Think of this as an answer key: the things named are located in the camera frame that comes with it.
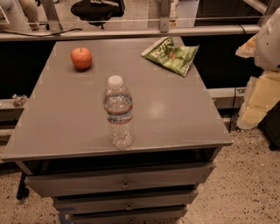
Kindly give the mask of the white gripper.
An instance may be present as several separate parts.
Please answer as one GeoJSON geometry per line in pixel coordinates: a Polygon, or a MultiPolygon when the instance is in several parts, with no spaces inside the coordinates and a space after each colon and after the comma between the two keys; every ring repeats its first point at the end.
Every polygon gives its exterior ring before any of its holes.
{"type": "Polygon", "coordinates": [[[271,72],[280,71],[280,8],[258,35],[239,46],[235,54],[242,58],[254,57],[255,64],[266,70],[248,83],[236,121],[239,129],[251,130],[280,102],[280,72],[271,72]]]}

